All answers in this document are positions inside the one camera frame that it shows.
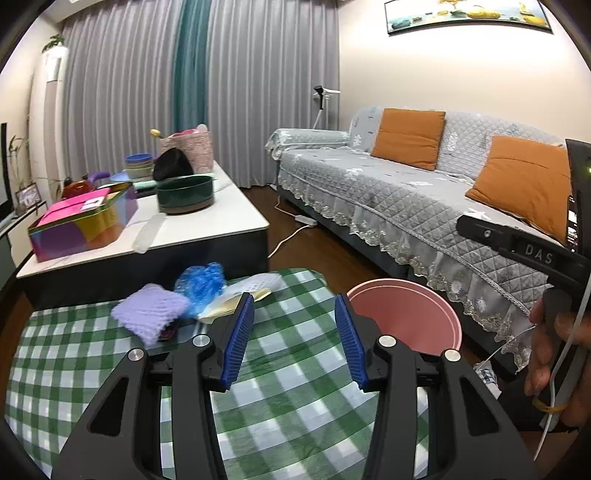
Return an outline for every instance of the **gray quilted sofa cover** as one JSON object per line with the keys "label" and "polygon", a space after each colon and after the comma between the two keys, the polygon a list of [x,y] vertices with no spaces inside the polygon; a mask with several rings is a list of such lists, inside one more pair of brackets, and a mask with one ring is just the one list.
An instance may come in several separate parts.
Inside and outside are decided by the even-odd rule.
{"label": "gray quilted sofa cover", "polygon": [[548,238],[513,217],[465,197],[482,169],[494,135],[546,143],[564,141],[538,129],[485,115],[447,112],[437,170],[421,170],[370,156],[383,108],[361,109],[349,132],[280,129],[267,151],[280,160],[278,182],[296,198],[367,244],[409,264],[428,285],[482,328],[509,342],[518,369],[530,357],[534,302],[548,287],[546,275],[508,260],[456,231],[464,213],[519,227]]}

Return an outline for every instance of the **coffee table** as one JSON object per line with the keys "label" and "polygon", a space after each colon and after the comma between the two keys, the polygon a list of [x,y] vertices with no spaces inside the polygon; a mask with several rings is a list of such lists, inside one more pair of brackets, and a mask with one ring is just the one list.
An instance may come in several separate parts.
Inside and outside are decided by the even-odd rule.
{"label": "coffee table", "polygon": [[226,278],[268,271],[269,223],[228,175],[214,167],[215,202],[198,212],[168,215],[150,249],[134,252],[138,232],[158,213],[156,195],[110,245],[46,262],[31,257],[17,279],[35,310],[119,300],[146,283],[172,289],[187,267],[219,262]]}

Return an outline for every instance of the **white cable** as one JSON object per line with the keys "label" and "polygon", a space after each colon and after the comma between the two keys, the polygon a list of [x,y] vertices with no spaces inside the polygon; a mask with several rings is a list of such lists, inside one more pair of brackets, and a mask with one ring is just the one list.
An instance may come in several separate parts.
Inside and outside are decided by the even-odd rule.
{"label": "white cable", "polygon": [[271,255],[269,255],[267,258],[271,258],[273,255],[275,255],[275,253],[277,253],[277,250],[279,250],[279,248],[281,247],[281,245],[283,245],[285,242],[287,242],[289,239],[295,237],[297,232],[302,231],[304,228],[311,228],[311,225],[304,225],[303,227],[298,228],[295,232],[293,232],[289,237],[285,238],[284,240],[282,240],[281,242],[279,242],[277,244],[277,246],[275,247],[275,249],[271,252]]}
{"label": "white cable", "polygon": [[286,212],[285,210],[281,210],[279,208],[279,202],[281,201],[281,197],[277,196],[277,204],[275,205],[275,210],[279,210],[282,213],[286,213],[287,215],[291,215],[293,218],[295,218],[296,216],[293,213],[290,212]]}
{"label": "white cable", "polygon": [[[579,331],[579,327],[581,326],[581,322],[583,321],[583,315],[587,310],[587,304],[589,303],[589,296],[591,295],[591,275],[587,280],[587,287],[585,288],[585,293],[583,294],[583,300],[581,300],[581,305],[579,306],[579,311],[577,312],[577,316],[574,320],[574,325],[572,330],[570,331],[569,339],[566,341],[566,345],[562,349],[562,353],[560,354],[556,365],[552,369],[552,373],[550,375],[550,408],[554,408],[556,406],[556,386],[554,385],[554,379],[556,378],[556,374],[560,370],[564,359],[569,354],[570,347],[574,342],[574,337],[577,335]],[[548,418],[546,419],[546,425],[544,426],[544,432],[542,433],[542,438],[538,444],[538,448],[535,451],[534,461],[538,458],[540,451],[542,450],[542,445],[546,440],[546,436],[548,435],[548,430],[550,429],[550,423],[552,422],[552,416],[554,414],[548,414]]]}
{"label": "white cable", "polygon": [[316,129],[316,125],[318,125],[318,120],[320,120],[320,115],[322,115],[322,110],[318,110],[318,115],[316,115],[316,122],[314,122],[312,130]]}
{"label": "white cable", "polygon": [[518,337],[520,337],[521,335],[523,335],[524,333],[529,332],[530,330],[533,330],[536,327],[536,325],[529,327],[528,329],[525,329],[523,332],[518,333],[517,335],[515,335],[511,340],[503,343],[503,345],[501,345],[498,349],[495,350],[494,353],[492,353],[486,360],[484,360],[483,362],[480,362],[477,366],[475,370],[480,370],[482,369],[483,365],[485,363],[487,363],[491,358],[493,358],[497,353],[499,353],[503,348],[505,348],[507,345],[509,345],[511,342],[513,342],[514,340],[516,340]]}

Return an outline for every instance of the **green bowl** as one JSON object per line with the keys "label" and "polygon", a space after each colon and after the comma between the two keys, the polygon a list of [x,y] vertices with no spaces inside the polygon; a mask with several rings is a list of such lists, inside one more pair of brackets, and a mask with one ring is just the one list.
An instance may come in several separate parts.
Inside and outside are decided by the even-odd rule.
{"label": "green bowl", "polygon": [[189,213],[213,203],[213,179],[207,175],[189,175],[159,181],[156,196],[160,211]]}
{"label": "green bowl", "polygon": [[132,170],[134,168],[146,168],[146,167],[153,167],[154,166],[154,162],[152,160],[148,160],[148,161],[143,161],[142,163],[126,163],[125,164],[125,168],[131,168]]}

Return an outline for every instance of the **gray curtain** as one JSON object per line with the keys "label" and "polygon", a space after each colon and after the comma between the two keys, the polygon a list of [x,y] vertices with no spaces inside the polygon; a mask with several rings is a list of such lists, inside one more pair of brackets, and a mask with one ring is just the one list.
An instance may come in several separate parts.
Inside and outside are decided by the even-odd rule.
{"label": "gray curtain", "polygon": [[[241,187],[275,180],[264,145],[277,128],[311,128],[312,87],[339,86],[335,0],[212,0],[208,117],[218,163]],[[330,124],[337,128],[338,97]]]}
{"label": "gray curtain", "polygon": [[172,130],[172,65],[183,0],[107,0],[65,20],[66,163],[85,173],[158,153],[151,128]]}

